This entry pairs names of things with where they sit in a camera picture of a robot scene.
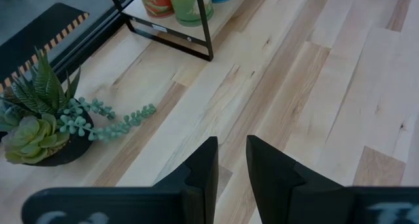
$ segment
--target striped edge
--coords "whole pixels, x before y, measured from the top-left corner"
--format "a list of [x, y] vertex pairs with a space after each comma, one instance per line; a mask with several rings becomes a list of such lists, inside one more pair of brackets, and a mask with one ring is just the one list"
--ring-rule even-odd
[[[83, 13], [83, 15], [79, 15], [70, 24], [68, 24], [66, 28], [64, 28], [61, 32], [59, 32], [57, 34], [57, 36], [55, 36], [55, 38], [51, 39], [51, 41], [49, 43], [45, 44], [44, 48], [41, 50], [41, 52], [43, 52], [43, 50], [45, 52], [49, 52], [50, 50], [52, 50], [56, 45], [58, 45], [60, 42], [62, 42], [63, 39], [67, 35], [69, 35], [77, 26], [82, 24], [88, 17], [89, 17], [89, 13], [87, 13], [87, 12]], [[27, 60], [25, 62], [24, 65], [19, 66], [18, 69], [22, 74], [24, 74], [25, 72], [29, 71], [30, 68], [32, 67], [32, 65], [35, 65], [37, 62], [38, 62], [38, 58], [34, 54], [29, 60]], [[12, 75], [11, 75], [11, 79], [13, 79], [13, 77], [18, 77], [18, 74], [16, 72], [13, 72]], [[11, 83], [9, 77], [7, 77], [4, 80], [4, 86], [8, 87], [8, 86], [11, 86], [11, 84], [12, 83]], [[3, 87], [3, 84], [0, 83], [0, 93], [2, 93], [4, 91], [5, 87]]]

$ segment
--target green succulent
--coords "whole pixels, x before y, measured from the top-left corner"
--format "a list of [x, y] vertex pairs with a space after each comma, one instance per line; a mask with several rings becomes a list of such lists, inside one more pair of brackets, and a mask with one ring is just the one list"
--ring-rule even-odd
[[22, 117], [15, 112], [13, 107], [0, 107], [0, 132], [9, 132], [19, 126]]
[[9, 162], [35, 164], [60, 150], [68, 140], [69, 133], [57, 130], [56, 118], [45, 113], [41, 119], [24, 117], [1, 142]]
[[67, 75], [68, 89], [64, 93], [60, 80], [48, 63], [46, 53], [43, 54], [37, 50], [37, 57], [38, 66], [30, 69], [32, 81], [29, 82], [22, 74], [19, 78], [15, 77], [11, 86], [13, 94], [4, 94], [1, 99], [33, 114], [61, 113], [67, 107], [68, 101], [75, 95], [80, 70], [72, 82]]
[[112, 107], [103, 106], [103, 102], [93, 99], [92, 103], [86, 102], [83, 97], [79, 98], [79, 102], [75, 99], [69, 101], [68, 109], [64, 110], [64, 114], [60, 117], [60, 132], [69, 132], [70, 134], [78, 134], [84, 136], [89, 133], [88, 139], [109, 141], [116, 139], [129, 133], [131, 127], [139, 126], [146, 118], [150, 117], [156, 112], [156, 107], [153, 104], [144, 106], [143, 110], [124, 116], [124, 120], [114, 123], [105, 128], [93, 128], [90, 123], [83, 118], [83, 111], [93, 111], [102, 116], [106, 116], [109, 120], [115, 118], [115, 112]]

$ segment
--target black planter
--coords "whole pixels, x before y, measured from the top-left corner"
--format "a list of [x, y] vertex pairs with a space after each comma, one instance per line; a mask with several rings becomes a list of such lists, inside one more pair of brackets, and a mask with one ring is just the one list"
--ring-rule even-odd
[[[93, 125], [93, 120], [90, 118], [90, 115], [87, 112], [84, 112], [82, 116], [86, 119], [88, 123]], [[74, 160], [80, 158], [91, 146], [93, 141], [88, 140], [89, 133], [86, 132], [86, 135], [79, 136], [76, 134], [70, 135], [70, 140], [67, 144], [62, 147], [57, 153], [49, 156], [48, 158], [38, 162], [36, 164], [25, 164], [29, 166], [58, 166], [62, 164], [67, 164], [73, 162]]]
[[7, 135], [7, 132], [0, 132], [0, 140], [1, 140], [1, 138], [3, 138], [3, 136], [6, 136]]

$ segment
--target black stand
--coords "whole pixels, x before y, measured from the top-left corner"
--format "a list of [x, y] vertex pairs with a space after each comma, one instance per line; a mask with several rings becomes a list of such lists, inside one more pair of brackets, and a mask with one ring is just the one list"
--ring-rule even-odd
[[[130, 2], [128, 2], [127, 4], [124, 4], [124, 5], [122, 5], [119, 0], [112, 0], [112, 1], [115, 4], [115, 6], [118, 9], [118, 11], [120, 12], [121, 16], [124, 18], [124, 21], [125, 21], [126, 25], [128, 26], [128, 28], [130, 29], [130, 31], [132, 31], [132, 32], [134, 32], [134, 33], [136, 33], [138, 35], [141, 35], [143, 37], [152, 39], [154, 41], [158, 41], [159, 43], [168, 45], [169, 47], [176, 48], [177, 50], [181, 50], [181, 51], [186, 52], [188, 54], [192, 54], [193, 56], [196, 56], [198, 58], [201, 58], [201, 59], [204, 59], [204, 60], [207, 60], [207, 61], [211, 61], [213, 59], [213, 55], [214, 54], [213, 54], [213, 50], [212, 50], [210, 29], [208, 28], [208, 19], [207, 19], [207, 16], [206, 16], [206, 11], [205, 11], [205, 6], [204, 6], [204, 0], [197, 0], [197, 1], [198, 1], [199, 12], [200, 12], [200, 15], [201, 15], [202, 28], [204, 30], [205, 41], [203, 41], [201, 39], [197, 39], [195, 37], [188, 36], [188, 35], [186, 35], [184, 33], [181, 33], [181, 32], [175, 31], [175, 30], [172, 30], [172, 29], [167, 28], [167, 27], [162, 27], [162, 26], [160, 26], [158, 24], [154, 24], [154, 23], [149, 22], [147, 20], [144, 20], [144, 19], [141, 19], [141, 18], [137, 18], [137, 17], [131, 16], [129, 14], [123, 13], [122, 11], [133, 0], [130, 0]], [[202, 45], [203, 47], [206, 47], [208, 49], [208, 54], [203, 54], [203, 53], [198, 52], [196, 50], [193, 50], [191, 48], [188, 48], [188, 47], [185, 47], [183, 45], [174, 43], [172, 41], [169, 41], [167, 39], [164, 39], [164, 38], [161, 38], [159, 36], [153, 35], [153, 34], [148, 33], [146, 31], [137, 29], [137, 28], [135, 28], [131, 24], [131, 22], [130, 22], [131, 20], [133, 20], [135, 22], [138, 22], [140, 24], [149, 26], [151, 28], [160, 30], [160, 31], [161, 31], [162, 28], [164, 28], [165, 30], [167, 30], [167, 33], [169, 33], [169, 34], [172, 34], [172, 35], [174, 35], [176, 37], [185, 39], [185, 40], [190, 41], [192, 43], [195, 43], [195, 44], [198, 44], [198, 45]]]

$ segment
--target hardwood floor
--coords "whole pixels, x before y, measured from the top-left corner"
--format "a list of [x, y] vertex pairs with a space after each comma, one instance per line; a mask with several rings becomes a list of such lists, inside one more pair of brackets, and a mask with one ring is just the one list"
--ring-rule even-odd
[[[419, 185], [419, 0], [246, 0], [205, 62], [122, 28], [77, 92], [119, 118], [158, 112], [56, 168], [0, 158], [0, 223], [59, 186], [149, 186], [219, 138], [215, 223], [260, 223], [247, 174], [255, 134], [343, 185]], [[94, 117], [98, 126], [105, 119]]]

